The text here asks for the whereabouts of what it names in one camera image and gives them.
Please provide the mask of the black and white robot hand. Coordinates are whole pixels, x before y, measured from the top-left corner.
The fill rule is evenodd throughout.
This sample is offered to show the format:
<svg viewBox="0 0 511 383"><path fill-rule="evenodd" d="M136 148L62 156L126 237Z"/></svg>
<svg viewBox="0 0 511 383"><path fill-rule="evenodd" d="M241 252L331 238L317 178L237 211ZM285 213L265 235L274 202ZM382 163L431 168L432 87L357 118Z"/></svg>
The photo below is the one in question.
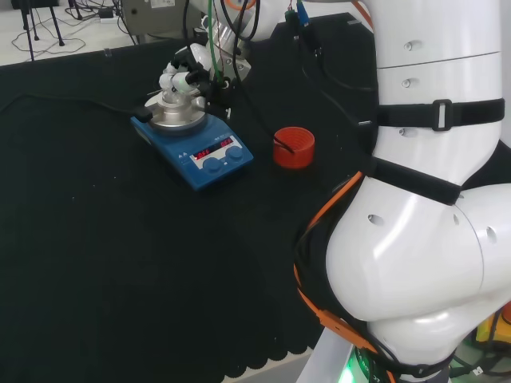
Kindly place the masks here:
<svg viewBox="0 0 511 383"><path fill-rule="evenodd" d="M178 50L160 75L162 101L167 105L189 104L192 111L229 120L232 80L216 72L215 63L203 45L192 43Z"/></svg>

